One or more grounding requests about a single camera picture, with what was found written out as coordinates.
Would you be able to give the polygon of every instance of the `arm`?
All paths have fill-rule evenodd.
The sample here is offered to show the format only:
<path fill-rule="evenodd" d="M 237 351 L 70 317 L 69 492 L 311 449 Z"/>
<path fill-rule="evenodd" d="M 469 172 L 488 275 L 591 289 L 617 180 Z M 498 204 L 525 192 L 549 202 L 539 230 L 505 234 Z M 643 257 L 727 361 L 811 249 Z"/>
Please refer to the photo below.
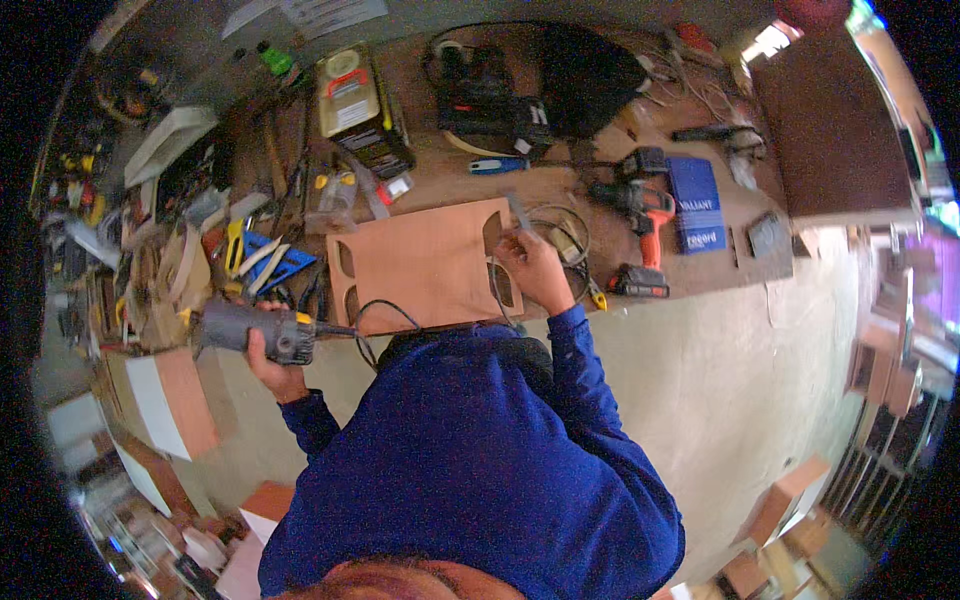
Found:
<path fill-rule="evenodd" d="M 546 399 L 564 422 L 567 436 L 606 463 L 623 482 L 646 525 L 642 535 L 660 587 L 684 558 L 684 528 L 673 496 L 639 445 L 621 431 L 616 400 L 593 351 L 583 306 L 573 301 L 556 250 L 530 231 L 508 234 L 497 247 L 520 290 L 550 315 L 554 395 Z"/>
<path fill-rule="evenodd" d="M 306 454 L 306 460 L 314 461 L 340 433 L 340 425 L 330 414 L 324 402 L 324 393 L 310 390 L 309 394 L 294 402 L 279 404 L 287 428 L 297 436 L 297 445 Z"/>
<path fill-rule="evenodd" d="M 595 430 L 626 439 L 584 307 L 577 304 L 547 320 L 553 347 L 554 397 L 551 406 L 568 432 Z"/>
<path fill-rule="evenodd" d="M 260 302 L 263 310 L 283 310 L 279 302 Z M 287 428 L 297 436 L 297 444 L 313 462 L 340 433 L 340 425 L 330 414 L 320 390 L 308 390 L 302 367 L 281 367 L 267 359 L 263 332 L 251 329 L 247 340 L 247 363 L 257 379 L 273 393 Z"/>
<path fill-rule="evenodd" d="M 609 465 L 643 514 L 643 535 L 652 568 L 662 573 L 661 587 L 680 568 L 685 534 L 677 504 L 643 449 L 621 431 L 616 400 L 604 381 L 600 357 L 593 351 L 587 315 L 576 305 L 547 320 L 553 346 L 554 397 L 551 408 L 564 422 L 567 436 Z"/>

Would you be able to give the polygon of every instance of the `cutout hole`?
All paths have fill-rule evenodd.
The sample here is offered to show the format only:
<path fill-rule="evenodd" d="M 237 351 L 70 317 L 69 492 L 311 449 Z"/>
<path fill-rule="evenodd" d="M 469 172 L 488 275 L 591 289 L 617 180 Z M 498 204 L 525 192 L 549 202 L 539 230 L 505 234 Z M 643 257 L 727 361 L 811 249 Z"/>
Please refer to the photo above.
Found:
<path fill-rule="evenodd" d="M 493 256 L 493 249 L 500 243 L 503 235 L 503 225 L 500 222 L 500 211 L 497 210 L 483 225 L 483 252 L 486 256 Z"/>
<path fill-rule="evenodd" d="M 340 270 L 347 277 L 353 278 L 353 252 L 347 247 L 347 244 L 337 242 L 337 258 L 340 261 Z"/>
<path fill-rule="evenodd" d="M 496 291 L 500 290 L 500 301 L 508 308 L 514 307 L 514 294 L 510 287 L 510 276 L 500 265 L 488 265 L 490 274 L 490 293 L 496 298 Z"/>
<path fill-rule="evenodd" d="M 360 297 L 357 296 L 357 286 L 351 285 L 350 289 L 347 290 L 347 295 L 344 297 L 344 307 L 347 310 L 347 321 L 353 326 L 357 320 L 357 313 L 360 312 Z"/>

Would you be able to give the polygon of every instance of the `hand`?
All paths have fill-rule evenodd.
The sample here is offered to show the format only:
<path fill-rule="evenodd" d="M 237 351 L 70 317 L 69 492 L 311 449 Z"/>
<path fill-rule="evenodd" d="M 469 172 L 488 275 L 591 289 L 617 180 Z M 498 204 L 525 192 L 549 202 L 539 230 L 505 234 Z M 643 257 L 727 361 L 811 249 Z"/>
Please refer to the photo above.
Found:
<path fill-rule="evenodd" d="M 573 292 L 566 282 L 557 249 L 528 229 L 507 231 L 493 249 L 520 291 L 556 317 L 571 308 Z"/>
<path fill-rule="evenodd" d="M 290 310 L 280 302 L 258 302 L 260 310 Z M 247 332 L 247 364 L 256 378 L 263 382 L 280 404 L 293 402 L 309 394 L 303 381 L 303 367 L 282 367 L 267 358 L 263 331 L 251 328 Z"/>

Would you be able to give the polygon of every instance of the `green bottle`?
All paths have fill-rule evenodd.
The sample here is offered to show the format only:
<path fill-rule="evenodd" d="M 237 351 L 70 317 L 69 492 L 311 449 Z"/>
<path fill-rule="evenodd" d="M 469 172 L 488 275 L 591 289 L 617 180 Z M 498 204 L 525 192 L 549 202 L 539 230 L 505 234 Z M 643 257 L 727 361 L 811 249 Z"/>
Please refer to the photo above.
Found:
<path fill-rule="evenodd" d="M 303 69 L 293 57 L 271 48 L 266 39 L 256 45 L 256 54 L 270 67 L 282 87 L 298 87 L 306 80 Z"/>

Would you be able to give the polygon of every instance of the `red handle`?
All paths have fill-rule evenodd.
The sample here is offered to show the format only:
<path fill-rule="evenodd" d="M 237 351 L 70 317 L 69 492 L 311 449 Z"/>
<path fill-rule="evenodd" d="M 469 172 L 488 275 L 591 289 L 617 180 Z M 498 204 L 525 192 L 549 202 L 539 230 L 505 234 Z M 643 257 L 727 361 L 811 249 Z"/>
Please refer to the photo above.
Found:
<path fill-rule="evenodd" d="M 654 230 L 640 236 L 640 252 L 643 254 L 643 266 L 660 270 L 660 226 L 673 218 L 672 213 L 661 210 L 647 210 L 647 216 L 653 222 Z"/>
<path fill-rule="evenodd" d="M 347 73 L 347 74 L 344 75 L 343 77 L 338 77 L 337 79 L 333 80 L 332 82 L 330 82 L 329 84 L 326 85 L 326 95 L 327 95 L 327 97 L 333 98 L 333 88 L 334 88 L 334 87 L 337 87 L 337 86 L 340 85 L 340 84 L 344 84 L 344 83 L 350 81 L 351 79 L 354 79 L 354 78 L 357 78 L 357 77 L 360 78 L 360 85 L 366 85 L 366 84 L 367 84 L 367 71 L 364 71 L 363 69 L 353 69 L 352 71 L 350 71 L 349 73 Z"/>

